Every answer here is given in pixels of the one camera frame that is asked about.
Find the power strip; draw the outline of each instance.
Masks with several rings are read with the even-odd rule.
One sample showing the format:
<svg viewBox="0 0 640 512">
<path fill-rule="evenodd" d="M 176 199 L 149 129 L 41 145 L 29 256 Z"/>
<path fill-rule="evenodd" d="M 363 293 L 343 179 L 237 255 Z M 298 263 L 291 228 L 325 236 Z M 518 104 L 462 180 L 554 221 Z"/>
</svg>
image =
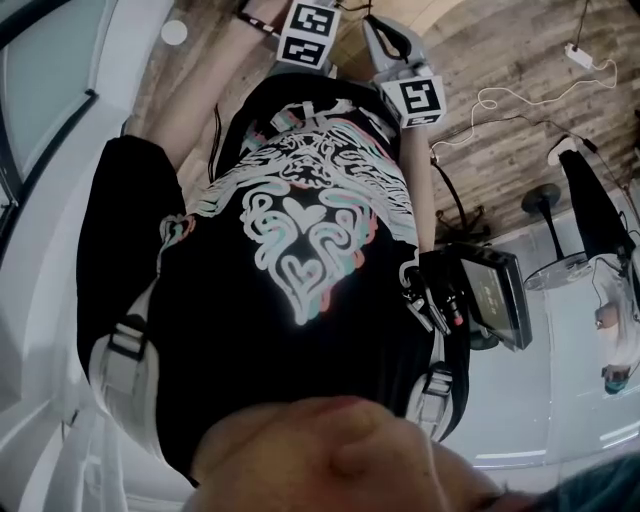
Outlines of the power strip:
<svg viewBox="0 0 640 512">
<path fill-rule="evenodd" d="M 593 57 L 573 43 L 567 43 L 567 46 L 564 47 L 564 53 L 585 69 L 591 69 L 593 66 Z"/>
</svg>

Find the wooden ceiling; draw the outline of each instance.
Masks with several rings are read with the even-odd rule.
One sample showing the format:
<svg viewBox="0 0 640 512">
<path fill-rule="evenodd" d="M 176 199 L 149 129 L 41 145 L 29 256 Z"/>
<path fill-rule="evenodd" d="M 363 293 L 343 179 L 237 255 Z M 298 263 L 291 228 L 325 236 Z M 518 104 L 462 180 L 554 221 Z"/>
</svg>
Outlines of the wooden ceiling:
<svg viewBox="0 0 640 512">
<path fill-rule="evenodd" d="M 346 6 L 359 5 L 348 0 Z M 128 132 L 144 136 L 173 88 L 184 78 L 202 51 L 215 41 L 229 19 L 231 2 L 177 0 L 172 19 L 189 27 L 189 38 L 180 47 L 156 44 Z M 392 17 L 423 34 L 427 55 L 436 74 L 443 76 L 448 114 L 431 129 L 431 140 L 469 126 L 471 108 L 484 87 L 507 87 L 533 102 L 562 94 L 576 80 L 598 78 L 613 81 L 613 67 L 587 71 L 564 55 L 564 46 L 577 33 L 583 0 L 374 0 L 374 14 Z M 346 78 L 371 75 L 371 64 L 362 37 L 362 11 L 345 13 L 333 62 Z M 618 85 L 605 89 L 597 84 L 576 87 L 562 100 L 531 107 L 503 91 L 487 91 L 483 99 L 498 102 L 495 110 L 476 108 L 476 122 L 521 114 L 532 121 L 545 118 L 588 137 L 599 148 L 619 183 L 628 182 L 638 163 L 633 144 L 638 134 L 634 109 L 640 108 L 640 16 L 627 0 L 592 0 L 582 29 L 580 46 L 595 63 L 612 58 L 618 65 Z M 229 87 L 220 110 L 228 122 L 249 92 L 273 64 L 273 54 L 259 48 Z M 179 172 L 188 203 L 206 186 L 206 165 L 213 139 L 213 123 Z M 469 131 L 447 139 L 462 140 Z M 522 196 L 542 183 L 556 183 L 563 190 L 557 210 L 570 208 L 567 182 L 558 168 L 546 162 L 548 150 L 562 135 L 551 124 L 531 126 L 515 119 L 479 126 L 467 143 L 439 145 L 440 164 L 454 183 L 465 209 L 482 205 L 494 234 L 527 225 L 532 219 L 520 209 Z M 596 155 L 581 148 L 602 182 L 613 180 Z M 457 222 L 451 195 L 434 173 L 436 207 L 444 218 Z"/>
</svg>

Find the sleeve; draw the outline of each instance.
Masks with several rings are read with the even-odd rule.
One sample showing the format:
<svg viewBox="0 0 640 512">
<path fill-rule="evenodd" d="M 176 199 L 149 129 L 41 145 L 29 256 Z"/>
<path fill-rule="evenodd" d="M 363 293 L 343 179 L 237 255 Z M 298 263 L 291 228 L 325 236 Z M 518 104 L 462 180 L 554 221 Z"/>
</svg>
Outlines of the sleeve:
<svg viewBox="0 0 640 512">
<path fill-rule="evenodd" d="M 156 276 L 160 223 L 185 213 L 173 166 L 159 146 L 124 136 L 107 143 L 93 179 L 76 265 L 78 355 L 91 350 Z"/>
</svg>

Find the cable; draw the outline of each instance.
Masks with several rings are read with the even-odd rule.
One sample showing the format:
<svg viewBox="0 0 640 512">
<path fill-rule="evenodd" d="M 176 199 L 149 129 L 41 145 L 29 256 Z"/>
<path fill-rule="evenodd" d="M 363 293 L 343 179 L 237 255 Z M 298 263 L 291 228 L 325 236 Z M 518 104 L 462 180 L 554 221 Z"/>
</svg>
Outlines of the cable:
<svg viewBox="0 0 640 512">
<path fill-rule="evenodd" d="M 585 0 L 582 16 L 580 16 L 580 27 L 578 28 L 578 37 L 576 37 L 576 44 L 573 45 L 573 49 L 577 50 L 580 47 L 580 34 L 582 34 L 582 25 L 584 25 L 584 18 L 587 15 L 587 7 L 589 6 L 589 0 Z"/>
<path fill-rule="evenodd" d="M 426 448 L 427 448 L 427 465 L 431 478 L 433 479 L 433 485 L 436 489 L 436 499 L 439 501 L 440 510 L 444 512 L 451 512 L 451 503 L 447 498 L 447 494 L 444 492 L 444 487 L 440 483 L 440 475 L 438 475 L 438 467 L 436 466 L 436 459 L 433 453 L 433 445 L 430 436 L 425 436 Z"/>
<path fill-rule="evenodd" d="M 549 119 L 549 118 L 544 118 L 544 119 L 540 119 L 538 121 L 533 121 L 532 119 L 530 119 L 527 116 L 524 116 L 522 114 L 516 114 L 515 116 L 509 116 L 509 117 L 501 117 L 498 119 L 486 119 L 484 121 L 481 121 L 479 123 L 475 123 L 474 126 L 483 126 L 485 124 L 491 124 L 491 123 L 500 123 L 502 121 L 513 121 L 514 119 L 524 119 L 525 121 L 527 121 L 531 126 L 538 126 L 540 124 L 551 124 L 553 126 L 555 126 L 558 130 L 560 130 L 561 132 L 565 132 L 568 133 L 569 135 L 573 135 L 574 137 L 577 138 L 582 138 L 580 137 L 580 135 L 578 135 L 577 133 L 572 132 L 571 130 L 569 130 L 568 128 L 565 128 L 562 125 L 559 125 L 558 123 L 556 123 L 553 119 Z M 436 139 L 436 141 L 434 142 L 434 145 L 437 144 L 440 141 L 446 141 L 447 139 L 450 139 L 452 137 L 455 137 L 456 135 L 460 135 L 461 133 L 464 133 L 468 130 L 471 130 L 471 126 L 466 126 L 465 128 L 461 128 L 459 130 L 456 130 L 453 133 L 449 133 L 443 137 L 440 137 L 439 139 Z"/>
<path fill-rule="evenodd" d="M 462 229 L 466 233 L 467 230 L 468 230 L 467 215 L 465 214 L 464 208 L 462 207 L 462 202 L 460 201 L 460 197 L 458 196 L 458 193 L 456 192 L 456 189 L 453 186 L 453 183 L 449 179 L 449 176 L 447 176 L 445 174 L 445 172 L 442 170 L 442 167 L 440 167 L 438 165 L 438 162 L 436 162 L 435 159 L 432 159 L 431 163 L 433 164 L 433 166 L 436 169 L 438 169 L 438 172 L 440 172 L 440 176 L 442 176 L 442 179 L 444 180 L 445 184 L 447 185 L 447 188 L 449 189 L 449 192 L 451 192 L 451 195 L 453 196 L 453 200 L 456 202 L 456 206 L 458 207 L 458 213 L 460 215 L 460 222 L 462 222 Z"/>
<path fill-rule="evenodd" d="M 620 218 L 620 220 L 624 219 L 624 230 L 628 233 L 629 232 L 629 223 L 627 222 L 627 215 L 624 212 L 620 212 L 618 214 L 618 217 Z"/>
<path fill-rule="evenodd" d="M 366 9 L 367 16 L 371 15 L 371 9 L 373 8 L 373 0 L 368 0 L 366 4 L 359 5 L 358 7 L 345 7 L 342 5 L 343 1 L 344 0 L 336 0 L 336 6 L 339 9 L 342 9 L 345 12 L 356 12 L 356 11 L 363 11 Z"/>
<path fill-rule="evenodd" d="M 631 377 L 633 377 L 633 374 L 636 373 L 636 370 L 638 369 L 638 366 L 640 366 L 640 362 L 638 362 L 636 364 L 636 367 L 631 372 L 629 372 L 629 376 L 627 377 L 627 379 L 630 379 Z"/>
<path fill-rule="evenodd" d="M 614 272 L 618 272 L 618 269 L 615 268 L 611 263 L 609 263 L 604 258 L 602 257 L 595 258 L 595 263 L 593 264 L 593 273 L 591 274 L 591 286 L 593 286 L 593 289 L 596 291 L 596 295 L 598 296 L 598 301 L 600 302 L 600 306 L 599 306 L 600 308 L 602 307 L 602 297 L 600 296 L 600 292 L 598 291 L 598 288 L 596 287 L 596 284 L 594 281 L 596 278 L 596 270 L 598 269 L 598 263 L 600 263 L 601 261 Z"/>
<path fill-rule="evenodd" d="M 564 98 L 567 94 L 569 94 L 573 89 L 575 89 L 580 84 L 597 83 L 597 84 L 600 84 L 602 87 L 605 87 L 607 89 L 614 89 L 618 85 L 618 65 L 616 64 L 616 62 L 614 60 L 606 59 L 602 66 L 600 66 L 600 67 L 593 66 L 592 69 L 595 69 L 595 70 L 598 70 L 598 71 L 602 71 L 603 69 L 605 69 L 609 65 L 609 63 L 613 64 L 613 67 L 614 67 L 614 78 L 613 78 L 613 84 L 612 85 L 607 85 L 607 84 L 601 82 L 600 80 L 596 80 L 596 79 L 593 79 L 593 80 L 578 80 L 571 87 L 569 87 L 566 91 L 564 91 L 560 96 L 558 96 L 557 98 L 549 99 L 549 100 L 530 101 L 530 100 L 520 96 L 519 94 L 513 92 L 511 89 L 508 89 L 507 87 L 485 87 L 484 89 L 481 89 L 478 92 L 476 103 L 473 105 L 473 107 L 471 107 L 471 121 L 470 121 L 470 125 L 469 125 L 469 128 L 471 129 L 471 133 L 469 134 L 469 136 L 464 138 L 464 139 L 462 139 L 461 141 L 458 141 L 458 142 L 448 142 L 446 140 L 440 140 L 440 141 L 436 142 L 435 144 L 433 144 L 433 146 L 431 146 L 432 154 L 435 155 L 435 148 L 439 144 L 445 144 L 447 146 L 460 146 L 462 144 L 465 144 L 466 142 L 468 142 L 469 140 L 471 140 L 473 138 L 473 136 L 475 135 L 475 127 L 476 127 L 476 124 L 475 124 L 475 111 L 476 111 L 476 108 L 477 107 L 482 107 L 485 110 L 495 110 L 496 108 L 498 108 L 498 102 L 497 101 L 482 99 L 482 94 L 484 92 L 486 92 L 486 91 L 504 91 L 504 92 L 508 92 L 512 96 L 515 96 L 519 100 L 523 101 L 524 103 L 526 103 L 527 105 L 530 105 L 532 107 L 537 107 L 537 106 L 540 106 L 540 105 L 547 105 L 549 103 L 555 103 L 556 101 L 560 101 L 562 98 Z"/>
<path fill-rule="evenodd" d="M 602 156 L 600 155 L 600 153 L 598 152 L 597 148 L 596 151 L 593 151 L 593 153 L 595 153 L 595 155 L 600 159 L 600 161 L 602 162 L 602 165 L 604 165 L 605 169 L 607 169 L 607 172 L 609 173 L 609 177 L 611 179 L 611 181 L 613 181 L 616 185 L 616 187 L 618 187 L 620 189 L 621 192 L 623 192 L 622 187 L 620 186 L 620 183 L 618 183 L 618 180 L 616 179 L 616 177 L 613 174 L 613 171 L 611 170 L 611 168 L 607 165 L 607 162 L 604 161 L 604 159 L 602 158 Z"/>
<path fill-rule="evenodd" d="M 216 155 L 218 154 L 218 148 L 220 147 L 220 138 L 222 137 L 222 121 L 220 120 L 220 110 L 218 109 L 218 105 L 216 105 L 213 113 L 216 118 L 216 133 L 213 136 L 213 146 L 211 147 L 211 155 L 209 156 L 209 183 L 213 183 L 213 164 L 216 161 Z"/>
</svg>

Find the white cable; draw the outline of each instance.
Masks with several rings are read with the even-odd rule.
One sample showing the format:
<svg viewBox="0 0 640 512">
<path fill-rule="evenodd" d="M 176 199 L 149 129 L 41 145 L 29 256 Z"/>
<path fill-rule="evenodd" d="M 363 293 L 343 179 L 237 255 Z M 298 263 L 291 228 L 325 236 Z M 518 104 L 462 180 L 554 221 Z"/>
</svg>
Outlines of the white cable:
<svg viewBox="0 0 640 512">
<path fill-rule="evenodd" d="M 433 445 L 431 437 L 425 436 L 427 442 L 427 465 L 429 466 L 429 471 L 431 472 L 431 477 L 433 479 L 433 485 L 436 488 L 436 498 L 440 504 L 440 510 L 442 512 L 452 512 L 451 503 L 449 502 L 449 498 L 447 494 L 444 492 L 444 487 L 440 482 L 440 476 L 438 475 L 438 469 L 436 468 L 436 458 L 433 453 Z"/>
<path fill-rule="evenodd" d="M 466 137 L 465 139 L 463 139 L 461 141 L 458 141 L 458 142 L 448 142 L 446 140 L 441 140 L 439 142 L 436 142 L 433 146 L 431 146 L 431 154 L 435 156 L 435 149 L 440 144 L 445 144 L 447 146 L 460 146 L 461 144 L 465 144 L 466 142 L 468 142 L 469 140 L 471 140 L 473 138 L 473 136 L 476 133 L 476 128 L 475 128 L 475 111 L 476 111 L 476 107 L 482 107 L 485 110 L 495 110 L 496 108 L 498 108 L 498 102 L 497 101 L 495 101 L 495 100 L 483 100 L 482 99 L 482 97 L 481 97 L 482 93 L 484 93 L 485 91 L 505 91 L 505 92 L 508 92 L 512 96 L 515 96 L 519 100 L 524 101 L 527 105 L 530 105 L 532 107 L 537 107 L 537 106 L 540 106 L 540 105 L 546 105 L 548 103 L 554 103 L 556 101 L 560 101 L 562 98 L 564 98 L 567 94 L 569 94 L 573 89 L 575 89 L 580 84 L 600 84 L 602 87 L 605 87 L 607 89 L 614 89 L 616 87 L 616 85 L 618 85 L 618 65 L 616 64 L 616 62 L 613 59 L 605 60 L 601 67 L 591 66 L 591 69 L 594 69 L 596 71 L 602 71 L 603 69 L 605 69 L 609 65 L 609 63 L 613 64 L 613 68 L 614 68 L 613 84 L 612 85 L 607 85 L 607 84 L 601 82 L 600 80 L 596 80 L 596 79 L 593 79 L 593 80 L 578 80 L 571 87 L 569 87 L 566 91 L 564 91 L 560 96 L 558 96 L 557 98 L 550 99 L 550 100 L 529 101 L 528 99 L 523 98 L 519 94 L 513 92 L 511 89 L 508 89 L 506 87 L 485 87 L 484 89 L 481 89 L 478 92 L 478 96 L 477 96 L 478 101 L 473 105 L 473 107 L 471 107 L 471 134 L 468 137 Z"/>
</svg>

